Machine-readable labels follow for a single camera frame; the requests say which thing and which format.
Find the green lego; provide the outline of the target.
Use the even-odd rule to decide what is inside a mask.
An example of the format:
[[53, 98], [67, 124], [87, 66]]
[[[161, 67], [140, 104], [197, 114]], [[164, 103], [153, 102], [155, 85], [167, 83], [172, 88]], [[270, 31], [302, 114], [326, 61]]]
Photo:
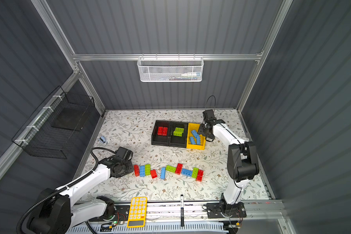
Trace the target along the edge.
[[181, 137], [181, 136], [183, 135], [183, 133], [182, 133], [182, 132], [179, 132], [179, 131], [174, 131], [174, 132], [173, 132], [173, 135], [174, 135], [174, 136], [177, 136], [177, 137]]
[[151, 174], [151, 165], [150, 164], [146, 164], [145, 165], [145, 175], [148, 176]]
[[181, 133], [183, 133], [183, 132], [184, 132], [184, 129], [183, 129], [183, 128], [176, 127], [176, 128], [175, 128], [175, 131], [176, 131], [176, 132], [181, 132]]
[[172, 173], [176, 172], [176, 167], [173, 167], [173, 166], [170, 166], [170, 165], [167, 165], [165, 169], [166, 169], [166, 171], [169, 171], [169, 172], [172, 172]]
[[197, 178], [198, 176], [198, 173], [199, 173], [199, 169], [197, 167], [194, 167], [193, 170], [192, 170], [192, 178]]

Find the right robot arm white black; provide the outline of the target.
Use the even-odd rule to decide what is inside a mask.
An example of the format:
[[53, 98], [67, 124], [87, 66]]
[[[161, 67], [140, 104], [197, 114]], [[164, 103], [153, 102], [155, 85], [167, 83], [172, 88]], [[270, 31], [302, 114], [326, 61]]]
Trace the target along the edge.
[[243, 192], [248, 183], [259, 173], [255, 144], [238, 137], [223, 120], [216, 118], [204, 119], [198, 133], [206, 137], [208, 142], [218, 138], [227, 146], [227, 171], [230, 179], [221, 195], [219, 209], [224, 216], [231, 216], [233, 213], [242, 214]]

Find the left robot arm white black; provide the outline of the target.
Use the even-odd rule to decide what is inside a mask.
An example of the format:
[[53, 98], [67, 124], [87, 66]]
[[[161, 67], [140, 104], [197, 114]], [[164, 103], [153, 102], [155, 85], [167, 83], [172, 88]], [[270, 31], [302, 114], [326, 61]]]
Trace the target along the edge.
[[43, 190], [37, 202], [19, 219], [16, 226], [18, 234], [24, 233], [22, 226], [25, 222], [26, 228], [35, 234], [65, 234], [71, 227], [88, 223], [92, 218], [111, 221], [120, 217], [114, 201], [105, 196], [81, 204], [77, 202], [98, 184], [132, 173], [133, 152], [119, 147], [116, 151], [110, 151], [110, 157], [98, 160], [94, 150], [92, 148], [90, 151], [96, 162], [94, 167], [63, 186]]

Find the yellow bin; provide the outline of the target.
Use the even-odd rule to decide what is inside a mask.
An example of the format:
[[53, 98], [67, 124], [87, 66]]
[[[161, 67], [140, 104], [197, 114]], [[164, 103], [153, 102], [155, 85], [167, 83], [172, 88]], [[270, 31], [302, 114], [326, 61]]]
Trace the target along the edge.
[[[191, 131], [196, 130], [198, 132], [200, 124], [197, 123], [188, 123], [188, 133], [187, 133], [187, 149], [195, 149], [195, 150], [204, 150], [205, 149], [205, 144], [206, 144], [206, 139], [202, 135], [202, 145], [197, 145], [197, 139], [192, 135]], [[190, 144], [190, 139], [189, 137], [193, 136], [196, 142], [196, 145]]]

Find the black bin middle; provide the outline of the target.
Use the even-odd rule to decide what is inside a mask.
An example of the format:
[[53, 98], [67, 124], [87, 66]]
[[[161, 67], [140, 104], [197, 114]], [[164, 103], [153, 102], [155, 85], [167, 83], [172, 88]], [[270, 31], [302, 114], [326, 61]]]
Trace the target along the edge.
[[[174, 131], [176, 128], [183, 129], [182, 136], [175, 136], [174, 135]], [[186, 146], [187, 146], [187, 132], [188, 132], [188, 123], [186, 123], [186, 122], [171, 122], [169, 146], [170, 147], [186, 148]]]

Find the black bin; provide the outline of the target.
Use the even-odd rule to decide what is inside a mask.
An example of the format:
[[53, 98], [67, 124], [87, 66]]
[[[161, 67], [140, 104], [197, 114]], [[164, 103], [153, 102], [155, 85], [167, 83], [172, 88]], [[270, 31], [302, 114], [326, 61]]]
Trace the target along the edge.
[[[182, 136], [175, 136], [174, 135], [174, 131], [176, 128], [183, 129]], [[188, 132], [188, 123], [186, 123], [186, 122], [171, 122], [169, 146], [170, 147], [186, 148], [186, 146], [187, 146], [187, 132]]]
[[[168, 128], [167, 135], [158, 136], [157, 135], [158, 127], [167, 127]], [[157, 146], [169, 146], [170, 127], [171, 127], [170, 121], [156, 121], [151, 135], [151, 144], [157, 145]]]

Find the small blue grey clip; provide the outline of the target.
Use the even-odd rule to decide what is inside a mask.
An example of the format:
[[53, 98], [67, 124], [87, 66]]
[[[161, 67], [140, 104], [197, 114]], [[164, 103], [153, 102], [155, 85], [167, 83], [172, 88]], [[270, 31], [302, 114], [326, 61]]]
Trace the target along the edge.
[[98, 138], [98, 140], [102, 143], [102, 144], [107, 144], [107, 140], [104, 136], [101, 136]]

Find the thin blue lego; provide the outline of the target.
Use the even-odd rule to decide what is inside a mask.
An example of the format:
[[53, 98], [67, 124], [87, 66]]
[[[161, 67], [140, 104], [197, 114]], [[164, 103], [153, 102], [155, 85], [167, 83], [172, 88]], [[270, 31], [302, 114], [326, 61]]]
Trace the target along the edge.
[[165, 167], [163, 167], [163, 168], [161, 169], [161, 175], [160, 175], [160, 178], [161, 178], [162, 180], [164, 180], [164, 179], [165, 179], [165, 175], [166, 175], [166, 168], [165, 168]]

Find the black bin left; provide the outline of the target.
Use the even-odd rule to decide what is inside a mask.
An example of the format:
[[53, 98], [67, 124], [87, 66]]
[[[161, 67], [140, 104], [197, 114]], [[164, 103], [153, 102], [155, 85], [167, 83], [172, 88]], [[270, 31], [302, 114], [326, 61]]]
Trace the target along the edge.
[[[157, 135], [158, 127], [167, 127], [168, 128], [167, 135], [158, 136]], [[169, 146], [170, 127], [171, 127], [170, 121], [156, 121], [151, 135], [151, 144], [157, 145], [157, 146]]]

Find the yellow calculator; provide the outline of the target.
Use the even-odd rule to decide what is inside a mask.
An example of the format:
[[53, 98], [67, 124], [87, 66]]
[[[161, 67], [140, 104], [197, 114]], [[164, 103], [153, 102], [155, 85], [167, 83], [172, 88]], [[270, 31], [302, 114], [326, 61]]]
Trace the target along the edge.
[[131, 199], [127, 228], [141, 228], [146, 223], [147, 197], [135, 197]]

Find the white tube in basket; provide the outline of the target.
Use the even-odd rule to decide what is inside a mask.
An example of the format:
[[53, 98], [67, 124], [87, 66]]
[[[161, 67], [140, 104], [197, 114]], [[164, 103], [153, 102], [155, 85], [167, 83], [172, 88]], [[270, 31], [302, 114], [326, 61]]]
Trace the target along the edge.
[[188, 73], [183, 73], [181, 74], [182, 77], [187, 77], [187, 78], [199, 78], [201, 77], [202, 73], [201, 72], [188, 72]]

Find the black marker pen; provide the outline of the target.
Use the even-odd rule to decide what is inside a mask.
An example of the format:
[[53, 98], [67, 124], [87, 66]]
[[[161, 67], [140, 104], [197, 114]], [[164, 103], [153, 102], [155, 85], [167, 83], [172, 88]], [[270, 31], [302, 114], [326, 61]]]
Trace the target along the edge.
[[181, 227], [184, 227], [184, 196], [180, 195], [180, 218], [181, 218]]

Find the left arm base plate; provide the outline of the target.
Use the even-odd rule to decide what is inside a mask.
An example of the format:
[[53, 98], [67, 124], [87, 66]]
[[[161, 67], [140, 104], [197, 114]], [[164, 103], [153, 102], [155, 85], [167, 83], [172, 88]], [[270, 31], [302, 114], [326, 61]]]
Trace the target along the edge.
[[103, 222], [103, 221], [126, 221], [129, 215], [130, 205], [115, 205], [108, 207], [103, 215], [92, 218], [89, 222]]

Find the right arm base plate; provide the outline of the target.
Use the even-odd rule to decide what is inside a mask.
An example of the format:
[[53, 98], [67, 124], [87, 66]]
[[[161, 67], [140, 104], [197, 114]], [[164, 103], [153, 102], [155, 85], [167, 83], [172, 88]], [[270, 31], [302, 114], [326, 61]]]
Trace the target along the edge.
[[244, 203], [239, 202], [233, 205], [222, 202], [207, 203], [203, 206], [208, 218], [246, 218]]

